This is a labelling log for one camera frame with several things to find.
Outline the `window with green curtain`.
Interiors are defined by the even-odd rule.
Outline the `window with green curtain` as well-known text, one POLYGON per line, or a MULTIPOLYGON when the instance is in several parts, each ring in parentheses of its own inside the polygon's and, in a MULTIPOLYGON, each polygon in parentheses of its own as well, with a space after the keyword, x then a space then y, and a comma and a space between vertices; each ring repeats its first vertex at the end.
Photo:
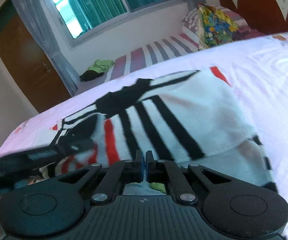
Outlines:
POLYGON ((43 0, 73 49, 125 22, 185 0, 43 0))

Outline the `floral pink bed sheet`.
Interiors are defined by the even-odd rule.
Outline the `floral pink bed sheet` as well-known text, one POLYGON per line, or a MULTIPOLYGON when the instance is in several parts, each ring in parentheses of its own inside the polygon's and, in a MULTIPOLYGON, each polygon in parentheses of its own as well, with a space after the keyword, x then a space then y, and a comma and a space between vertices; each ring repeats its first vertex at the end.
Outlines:
MULTIPOLYGON (((96 86, 22 123, 2 144, 0 158, 51 144, 46 137, 57 133, 63 118, 138 79, 211 67, 224 75, 243 116, 256 130, 269 158, 277 191, 288 202, 288 33, 198 51, 96 86)), ((288 239, 288 223, 284 233, 288 239)))

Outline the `brown wooden door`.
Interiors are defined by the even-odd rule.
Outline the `brown wooden door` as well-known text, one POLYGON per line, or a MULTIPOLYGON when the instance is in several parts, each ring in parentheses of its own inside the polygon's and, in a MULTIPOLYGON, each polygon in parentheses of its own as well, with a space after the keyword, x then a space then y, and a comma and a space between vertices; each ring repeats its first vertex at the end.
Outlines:
POLYGON ((0 7, 0 58, 19 89, 39 113, 71 98, 11 0, 6 0, 0 7))

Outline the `striped pillow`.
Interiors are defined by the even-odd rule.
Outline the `striped pillow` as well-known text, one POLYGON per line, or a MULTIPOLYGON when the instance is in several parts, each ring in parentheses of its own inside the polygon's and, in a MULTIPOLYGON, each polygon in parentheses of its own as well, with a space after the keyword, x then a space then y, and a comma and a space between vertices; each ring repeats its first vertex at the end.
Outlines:
MULTIPOLYGON (((216 9, 222 10, 226 13, 232 20, 237 24, 240 28, 247 27, 247 22, 236 12, 231 11, 230 9, 222 6, 216 6, 216 9)), ((192 41, 199 44, 198 38, 198 10, 193 9, 189 11, 184 18, 182 19, 182 31, 183 33, 189 37, 192 41)))

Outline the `green cloth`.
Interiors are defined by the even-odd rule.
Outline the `green cloth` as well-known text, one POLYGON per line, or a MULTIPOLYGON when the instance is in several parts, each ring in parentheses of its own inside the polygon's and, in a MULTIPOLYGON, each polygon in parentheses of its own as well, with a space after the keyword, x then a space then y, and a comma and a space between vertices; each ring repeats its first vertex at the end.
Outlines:
POLYGON ((105 73, 109 69, 111 69, 115 64, 115 61, 113 60, 96 60, 90 67, 88 67, 87 70, 91 70, 93 72, 96 72, 98 74, 105 73))

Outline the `grey left curtain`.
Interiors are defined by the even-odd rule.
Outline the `grey left curtain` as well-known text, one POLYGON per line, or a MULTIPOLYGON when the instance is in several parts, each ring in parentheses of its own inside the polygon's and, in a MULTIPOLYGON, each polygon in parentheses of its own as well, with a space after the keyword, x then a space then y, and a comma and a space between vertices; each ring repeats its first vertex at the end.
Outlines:
POLYGON ((11 0, 21 20, 43 49, 71 96, 79 85, 79 75, 62 54, 40 0, 11 0))

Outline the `colourful floral bag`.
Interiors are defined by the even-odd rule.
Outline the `colourful floral bag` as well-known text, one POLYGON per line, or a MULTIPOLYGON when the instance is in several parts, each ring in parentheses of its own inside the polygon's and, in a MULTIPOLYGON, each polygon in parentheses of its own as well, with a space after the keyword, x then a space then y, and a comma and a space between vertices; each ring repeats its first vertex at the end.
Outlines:
POLYGON ((226 13, 209 5, 198 6, 197 24, 200 49, 232 42, 238 31, 238 26, 226 13))

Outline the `black cloth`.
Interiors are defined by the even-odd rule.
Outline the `black cloth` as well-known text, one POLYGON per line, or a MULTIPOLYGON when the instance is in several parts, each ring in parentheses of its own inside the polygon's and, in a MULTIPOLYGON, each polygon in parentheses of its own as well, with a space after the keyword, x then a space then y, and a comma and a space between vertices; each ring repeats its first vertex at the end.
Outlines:
POLYGON ((102 77, 103 75, 104 73, 98 73, 94 70, 87 70, 79 78, 81 82, 88 82, 97 79, 99 77, 102 77))

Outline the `striped black red white sweater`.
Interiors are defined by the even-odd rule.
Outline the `striped black red white sweater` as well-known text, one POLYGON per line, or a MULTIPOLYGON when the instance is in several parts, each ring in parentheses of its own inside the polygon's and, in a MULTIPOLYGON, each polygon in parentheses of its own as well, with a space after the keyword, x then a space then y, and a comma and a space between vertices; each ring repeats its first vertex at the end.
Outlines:
POLYGON ((277 191, 269 158, 216 67, 138 79, 63 118, 51 144, 90 139, 85 151, 41 168, 45 179, 151 151, 181 167, 196 163, 277 191))

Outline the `striped purple grey mattress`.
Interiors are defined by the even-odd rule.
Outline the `striped purple grey mattress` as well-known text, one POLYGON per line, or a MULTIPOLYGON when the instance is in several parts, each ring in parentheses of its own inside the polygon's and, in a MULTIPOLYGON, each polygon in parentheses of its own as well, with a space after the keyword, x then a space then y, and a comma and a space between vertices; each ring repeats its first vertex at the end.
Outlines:
POLYGON ((137 70, 181 57, 199 50, 199 45, 185 34, 179 34, 144 45, 115 60, 115 64, 103 76, 82 82, 76 95, 108 81, 118 79, 137 70))

